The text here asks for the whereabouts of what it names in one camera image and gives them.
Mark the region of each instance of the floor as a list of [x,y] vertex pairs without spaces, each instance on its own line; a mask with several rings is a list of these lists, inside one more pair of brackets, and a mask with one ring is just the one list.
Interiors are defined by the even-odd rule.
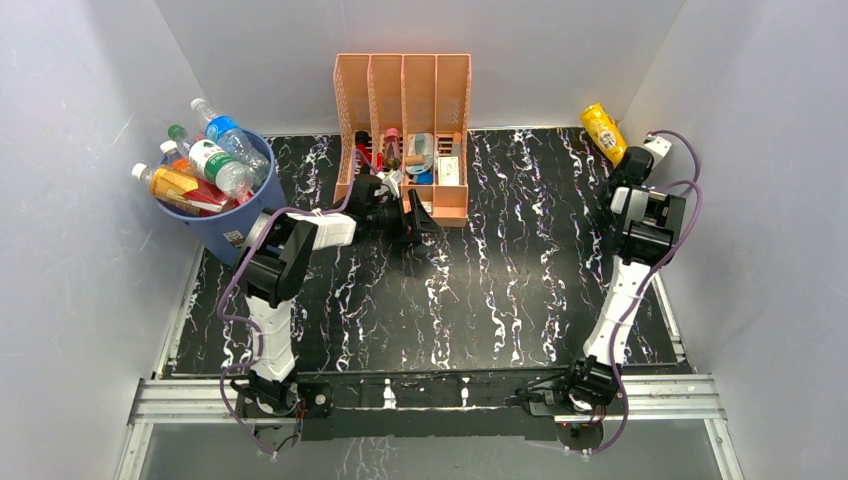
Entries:
[[[610,421],[610,430],[616,422]],[[521,437],[340,438],[300,442],[272,462],[235,425],[156,425],[144,480],[250,478],[581,480],[722,476],[701,420],[631,422],[614,448],[583,459]]]
[[[339,137],[270,141],[290,203],[327,208]],[[556,366],[581,354],[612,268],[597,200],[610,166],[578,128],[471,132],[467,159],[467,227],[409,252],[379,240],[315,252],[294,312],[299,371]],[[204,254],[166,376],[217,375],[250,358],[247,331],[214,314],[230,274]],[[247,313],[239,295],[230,309]],[[626,362],[677,362],[653,290]]]

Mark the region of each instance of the robotic arm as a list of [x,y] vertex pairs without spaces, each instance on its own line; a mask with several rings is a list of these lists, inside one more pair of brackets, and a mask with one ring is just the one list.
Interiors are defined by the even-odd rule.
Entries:
[[[669,146],[666,140],[654,138],[629,147],[610,176],[603,201],[616,218],[612,233],[616,251],[607,296],[595,328],[583,344],[583,355],[572,370],[516,390],[517,399],[526,402],[532,415],[594,414],[616,398],[619,386],[613,368],[621,368],[637,309],[624,314],[634,299],[641,301],[639,286],[677,243],[682,230],[686,200],[642,185]],[[611,349],[610,340],[619,324]],[[600,423],[583,424],[582,428],[600,429]],[[600,435],[584,435],[591,438],[580,440],[581,426],[571,429],[567,443],[572,448],[597,447],[603,436],[601,430]]]
[[[315,216],[288,214],[277,218],[242,275],[251,319],[261,331],[253,331],[253,345],[263,344],[262,356],[251,367],[247,383],[231,386],[265,413],[291,411],[295,359],[291,348],[291,311],[294,297],[303,286],[313,250],[350,245],[355,235],[367,230],[386,232],[403,246],[422,242],[422,233],[438,229],[424,210],[418,194],[410,190],[409,211],[395,188],[374,175],[358,175],[344,213]],[[247,236],[242,255],[257,243],[273,211],[260,214]]]

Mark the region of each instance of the black marble surface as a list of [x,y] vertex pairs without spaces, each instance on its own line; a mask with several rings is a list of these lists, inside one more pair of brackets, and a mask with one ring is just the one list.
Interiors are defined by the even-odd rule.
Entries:
[[[294,206],[328,208],[338,136],[271,139]],[[468,142],[469,222],[415,251],[380,239],[312,256],[293,312],[300,371],[551,366],[580,355],[612,273],[599,207],[611,167],[578,128],[479,131]],[[250,358],[248,332],[215,314],[231,271],[204,254],[166,374],[217,375]],[[247,313],[236,292],[229,310]],[[674,363],[653,290],[627,363]]]

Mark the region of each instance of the yellow can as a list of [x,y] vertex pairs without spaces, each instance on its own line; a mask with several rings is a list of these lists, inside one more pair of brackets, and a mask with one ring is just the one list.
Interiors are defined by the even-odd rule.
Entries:
[[583,110],[580,114],[580,121],[592,137],[595,145],[604,152],[604,155],[610,159],[613,165],[618,166],[621,158],[624,157],[624,151],[627,149],[627,144],[624,143],[624,138],[615,122],[612,121],[604,107],[600,103],[596,103],[591,107]]

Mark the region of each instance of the blue trash bin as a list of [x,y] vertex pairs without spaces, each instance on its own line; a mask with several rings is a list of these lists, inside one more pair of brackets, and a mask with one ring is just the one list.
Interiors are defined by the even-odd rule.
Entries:
[[279,210],[287,205],[283,187],[277,178],[277,165],[271,145],[268,145],[264,138],[249,130],[244,132],[250,139],[250,143],[253,144],[253,148],[271,162],[271,172],[268,174],[268,178],[247,203],[220,215],[192,217],[178,208],[159,202],[159,207],[165,213],[186,224],[213,255],[231,267],[236,265],[241,245],[259,217],[259,213],[266,208]]

